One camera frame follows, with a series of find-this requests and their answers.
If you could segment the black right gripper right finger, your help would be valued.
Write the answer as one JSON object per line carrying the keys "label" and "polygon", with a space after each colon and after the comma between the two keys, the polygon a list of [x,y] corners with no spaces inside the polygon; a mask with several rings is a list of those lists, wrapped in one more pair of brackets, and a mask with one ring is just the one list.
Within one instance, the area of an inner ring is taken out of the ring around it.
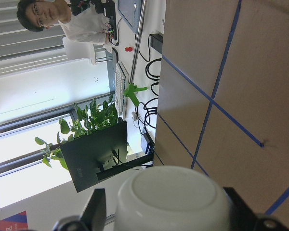
{"label": "black right gripper right finger", "polygon": [[230,202],[231,231],[262,231],[260,219],[232,187],[223,187]]}

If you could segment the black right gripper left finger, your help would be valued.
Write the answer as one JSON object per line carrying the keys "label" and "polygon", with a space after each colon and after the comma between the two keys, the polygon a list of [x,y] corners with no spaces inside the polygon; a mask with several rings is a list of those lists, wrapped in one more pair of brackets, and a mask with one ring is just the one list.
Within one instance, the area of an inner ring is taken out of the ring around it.
{"label": "black right gripper left finger", "polygon": [[80,221],[90,231],[102,231],[106,221],[105,189],[95,189],[89,199]]}

